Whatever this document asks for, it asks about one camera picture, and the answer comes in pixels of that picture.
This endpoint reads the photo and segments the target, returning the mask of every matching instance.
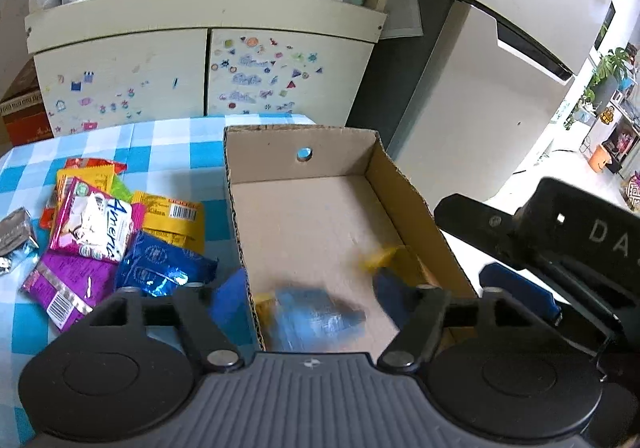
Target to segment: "pink snack package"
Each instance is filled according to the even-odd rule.
[[[74,177],[58,212],[49,248],[119,263],[144,216],[142,204],[130,205]]]
[[[22,288],[64,332],[113,293],[117,269],[112,263],[49,250]]]

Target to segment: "white shelf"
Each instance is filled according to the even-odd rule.
[[[120,34],[193,28],[297,31],[376,43],[385,18],[333,0],[86,0],[34,12],[25,28],[35,54]]]

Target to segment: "blue and white tablecloth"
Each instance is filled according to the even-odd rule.
[[[312,124],[302,115],[231,115],[136,123],[49,139],[14,148],[0,158],[0,218],[24,206],[34,227],[68,157],[101,157],[127,163],[130,190],[202,201],[205,254],[220,269],[239,266],[226,207],[223,130],[235,124]],[[46,234],[38,238],[46,243]],[[33,436],[18,398],[24,365],[56,337],[41,307],[19,288],[33,263],[0,276],[0,448]]]

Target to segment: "screw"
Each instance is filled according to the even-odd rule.
[[[239,359],[240,358],[234,351],[227,351],[225,349],[209,352],[209,355],[207,356],[207,361],[211,365],[216,365],[217,367],[232,367]]]
[[[414,357],[411,354],[409,354],[409,352],[391,351],[391,352],[387,352],[383,356],[382,361],[384,361],[387,365],[389,365],[389,367],[402,368],[402,367],[408,367],[415,360],[414,360]]]

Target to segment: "round black motor cover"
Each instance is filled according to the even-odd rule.
[[[128,438],[188,398],[194,378],[183,354],[151,338],[116,335],[122,341],[76,343],[77,350],[54,342],[26,365],[18,390],[36,431],[86,442]]]
[[[465,430],[523,442],[560,438],[583,429],[602,383],[580,352],[483,352],[476,340],[453,346],[430,364],[434,404]]]

